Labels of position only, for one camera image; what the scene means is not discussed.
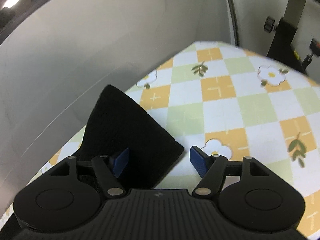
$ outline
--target table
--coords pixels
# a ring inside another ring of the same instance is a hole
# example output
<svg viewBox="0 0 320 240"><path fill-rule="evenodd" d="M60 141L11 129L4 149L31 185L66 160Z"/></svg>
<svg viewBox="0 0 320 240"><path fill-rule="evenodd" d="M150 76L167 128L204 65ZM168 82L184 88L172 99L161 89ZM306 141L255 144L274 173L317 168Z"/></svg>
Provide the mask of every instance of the table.
<svg viewBox="0 0 320 240"><path fill-rule="evenodd" d="M126 94L185 148L157 188L192 191L200 177L191 146L241 161L253 156L306 201L298 227L320 235L320 86L295 70L223 42L195 42L137 82ZM81 129L33 180L73 154ZM8 209L2 223L13 212Z"/></svg>

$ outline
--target blue gripper pad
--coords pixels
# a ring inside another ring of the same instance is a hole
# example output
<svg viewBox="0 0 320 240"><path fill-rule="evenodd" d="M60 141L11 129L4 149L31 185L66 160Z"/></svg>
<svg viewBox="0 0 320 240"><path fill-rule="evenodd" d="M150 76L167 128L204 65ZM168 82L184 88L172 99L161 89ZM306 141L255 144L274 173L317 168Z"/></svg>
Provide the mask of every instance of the blue gripper pad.
<svg viewBox="0 0 320 240"><path fill-rule="evenodd" d="M127 166L128 162L129 162L129 153L130 153L129 148L125 149L111 163L113 166L112 172L116 178L119 178L122 171Z"/></svg>
<svg viewBox="0 0 320 240"><path fill-rule="evenodd" d="M197 146L192 146L190 148L190 162L192 163L196 171L199 173L201 178L203 178L209 170L206 165L206 158L210 158L210 156L205 154Z"/></svg>

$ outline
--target black cloth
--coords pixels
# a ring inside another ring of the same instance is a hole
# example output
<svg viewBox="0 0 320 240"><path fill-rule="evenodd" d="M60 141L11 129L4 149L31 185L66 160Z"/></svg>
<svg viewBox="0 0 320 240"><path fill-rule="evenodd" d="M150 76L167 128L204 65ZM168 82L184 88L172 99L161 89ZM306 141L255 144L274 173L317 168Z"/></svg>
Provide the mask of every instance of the black cloth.
<svg viewBox="0 0 320 240"><path fill-rule="evenodd" d="M118 179L126 190L154 187L183 152L183 147L141 106L108 85L100 94L74 156L90 161L127 147L129 163Z"/></svg>

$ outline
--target logo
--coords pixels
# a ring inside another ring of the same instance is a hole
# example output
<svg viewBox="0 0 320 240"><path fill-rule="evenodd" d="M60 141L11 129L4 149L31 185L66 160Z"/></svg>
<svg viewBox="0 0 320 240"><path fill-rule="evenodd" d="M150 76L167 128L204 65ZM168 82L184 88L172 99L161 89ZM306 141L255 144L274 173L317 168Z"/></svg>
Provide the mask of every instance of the logo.
<svg viewBox="0 0 320 240"><path fill-rule="evenodd" d="M155 196L156 196L156 197L162 197L162 196L163 196L163 193L158 192L158 193L155 194Z"/></svg>

